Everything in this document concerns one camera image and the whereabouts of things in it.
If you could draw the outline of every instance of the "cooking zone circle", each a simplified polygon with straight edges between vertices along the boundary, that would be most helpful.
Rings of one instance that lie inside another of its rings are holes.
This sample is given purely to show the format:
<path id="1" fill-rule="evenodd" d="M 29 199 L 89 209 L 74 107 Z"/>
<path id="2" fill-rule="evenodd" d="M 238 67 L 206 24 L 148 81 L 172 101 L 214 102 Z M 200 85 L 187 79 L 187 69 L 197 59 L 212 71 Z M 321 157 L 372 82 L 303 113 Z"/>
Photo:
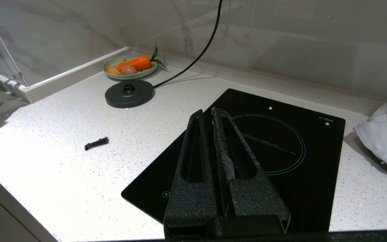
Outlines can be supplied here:
<path id="1" fill-rule="evenodd" d="M 267 175 L 290 172 L 304 160 L 304 140 L 289 124 L 260 114 L 237 115 L 232 119 Z"/>

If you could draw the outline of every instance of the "small black clip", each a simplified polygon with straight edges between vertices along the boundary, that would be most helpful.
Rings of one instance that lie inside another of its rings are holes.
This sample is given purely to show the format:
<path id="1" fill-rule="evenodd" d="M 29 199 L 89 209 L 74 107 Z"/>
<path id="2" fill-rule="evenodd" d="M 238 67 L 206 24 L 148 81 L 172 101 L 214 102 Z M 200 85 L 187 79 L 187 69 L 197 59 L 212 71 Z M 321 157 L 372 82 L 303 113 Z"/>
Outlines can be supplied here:
<path id="1" fill-rule="evenodd" d="M 95 142 L 92 142 L 92 143 L 85 145 L 85 150 L 89 150 L 90 148 L 98 147 L 98 146 L 105 145 L 108 143 L 109 143 L 109 139 L 107 137 L 103 138 L 103 139 L 99 139 L 98 141 L 95 141 Z"/>

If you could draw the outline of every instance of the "brand logo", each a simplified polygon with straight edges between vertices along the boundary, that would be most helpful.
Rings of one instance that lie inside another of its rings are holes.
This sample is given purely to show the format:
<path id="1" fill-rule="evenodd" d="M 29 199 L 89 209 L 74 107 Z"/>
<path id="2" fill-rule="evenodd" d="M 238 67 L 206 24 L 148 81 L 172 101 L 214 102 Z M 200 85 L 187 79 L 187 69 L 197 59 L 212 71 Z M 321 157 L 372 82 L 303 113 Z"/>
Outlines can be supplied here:
<path id="1" fill-rule="evenodd" d="M 320 119 L 322 119 L 322 120 L 326 120 L 326 121 L 329 121 L 329 122 L 334 122 L 334 120 L 332 120 L 332 119 L 329 119 L 329 118 L 324 118 L 324 117 L 319 117 Z"/>

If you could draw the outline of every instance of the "orange carrot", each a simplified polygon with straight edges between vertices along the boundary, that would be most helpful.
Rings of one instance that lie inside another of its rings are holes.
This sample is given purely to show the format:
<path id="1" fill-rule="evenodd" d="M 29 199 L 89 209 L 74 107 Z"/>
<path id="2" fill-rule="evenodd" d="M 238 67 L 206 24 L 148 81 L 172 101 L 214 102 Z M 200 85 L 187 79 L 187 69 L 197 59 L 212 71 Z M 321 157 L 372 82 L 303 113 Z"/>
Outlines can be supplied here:
<path id="1" fill-rule="evenodd" d="M 152 68 L 152 62 L 156 62 L 158 64 L 161 64 L 163 67 L 165 67 L 164 64 L 162 63 L 162 61 L 160 61 L 156 58 L 157 56 L 158 56 L 158 46 L 155 43 L 155 51 L 152 54 L 152 59 L 149 58 L 147 55 L 143 55 L 143 56 L 140 56 L 137 59 L 134 59 L 132 61 L 128 61 L 128 62 L 119 64 L 114 68 L 117 71 L 120 71 L 120 70 L 122 70 L 122 67 L 124 67 L 124 66 L 133 66 L 137 71 L 142 71 L 145 69 Z"/>
<path id="2" fill-rule="evenodd" d="M 150 58 L 147 55 L 143 55 L 138 57 L 137 59 L 116 66 L 116 70 L 120 71 L 124 66 L 133 66 L 135 69 L 137 69 L 137 71 L 141 71 L 144 69 L 151 68 L 152 63 L 150 62 Z"/>

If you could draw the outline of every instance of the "french fries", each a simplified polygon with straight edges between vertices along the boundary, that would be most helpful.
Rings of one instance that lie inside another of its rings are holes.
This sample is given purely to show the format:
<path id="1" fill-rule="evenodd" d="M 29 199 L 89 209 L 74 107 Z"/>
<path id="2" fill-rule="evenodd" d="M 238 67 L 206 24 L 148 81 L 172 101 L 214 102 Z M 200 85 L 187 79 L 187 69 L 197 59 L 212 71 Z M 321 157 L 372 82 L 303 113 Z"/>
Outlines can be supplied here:
<path id="1" fill-rule="evenodd" d="M 125 62 L 126 62 L 126 59 L 123 58 L 119 63 L 115 64 L 115 65 L 113 66 L 113 68 L 116 68 L 118 65 L 121 65 L 121 64 L 123 64 L 123 63 L 125 63 Z"/>
<path id="2" fill-rule="evenodd" d="M 113 68 L 113 67 L 106 67 L 104 70 L 105 70 L 106 72 L 110 73 L 110 74 L 121 75 L 120 71 L 116 70 L 116 69 Z"/>

